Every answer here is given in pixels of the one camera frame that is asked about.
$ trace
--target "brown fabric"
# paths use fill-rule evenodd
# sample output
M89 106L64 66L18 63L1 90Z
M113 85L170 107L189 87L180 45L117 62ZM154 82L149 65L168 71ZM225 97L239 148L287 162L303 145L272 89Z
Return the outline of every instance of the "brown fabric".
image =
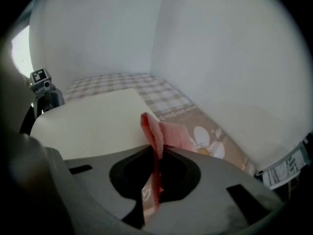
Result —
M157 116L161 121L172 122L177 124L186 125L190 137L196 142L194 135L194 129L197 126L203 127L210 138L210 144L215 141L223 143L225 156L223 159L232 163L240 169L247 169L247 157L237 144L223 131L214 121L208 118L201 110L195 106L189 107L186 111L181 111L181 114L175 114L175 112L167 115Z

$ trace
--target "mattress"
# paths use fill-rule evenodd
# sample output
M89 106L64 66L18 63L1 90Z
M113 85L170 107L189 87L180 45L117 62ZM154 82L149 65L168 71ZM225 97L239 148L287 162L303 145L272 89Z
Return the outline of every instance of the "mattress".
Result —
M65 101L128 88L137 91L160 121L184 124L198 153L224 159L246 173L254 174L255 167L227 133L161 78L142 73L118 73L78 79L65 94ZM150 180L142 190L142 198L147 220L154 212Z

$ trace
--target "checkered bedsheet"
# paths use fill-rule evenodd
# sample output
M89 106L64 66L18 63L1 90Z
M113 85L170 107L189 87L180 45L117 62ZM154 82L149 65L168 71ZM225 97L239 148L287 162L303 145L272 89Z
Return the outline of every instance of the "checkered bedsheet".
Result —
M65 94L65 101L129 88L134 88L156 115L193 105L166 81L142 73L118 73L78 79Z

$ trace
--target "floral pattern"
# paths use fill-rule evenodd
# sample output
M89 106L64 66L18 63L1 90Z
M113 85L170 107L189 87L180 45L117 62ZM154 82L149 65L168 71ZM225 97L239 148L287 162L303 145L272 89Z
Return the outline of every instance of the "floral pattern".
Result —
M201 126L196 126L194 129L194 141L190 138L191 143L195 146L196 152L222 159L225 156L224 145L220 141L215 141L210 144L210 136L208 132Z

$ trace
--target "black hole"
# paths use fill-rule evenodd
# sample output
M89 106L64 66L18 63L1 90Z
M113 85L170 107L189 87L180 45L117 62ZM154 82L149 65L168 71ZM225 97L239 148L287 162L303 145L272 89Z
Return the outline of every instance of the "black hole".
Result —
M79 167L70 168L69 171L72 175L74 175L91 169L92 169L91 165L86 164Z
M126 198L136 201L135 208L123 221L138 229L144 225L141 189L148 181L154 166L151 146L117 162L110 170L110 180L114 188Z
M259 221L269 213L242 185L228 187L227 191L249 225Z
M164 188L160 203L183 199L201 178L201 171L195 162L169 149L164 150L159 167Z

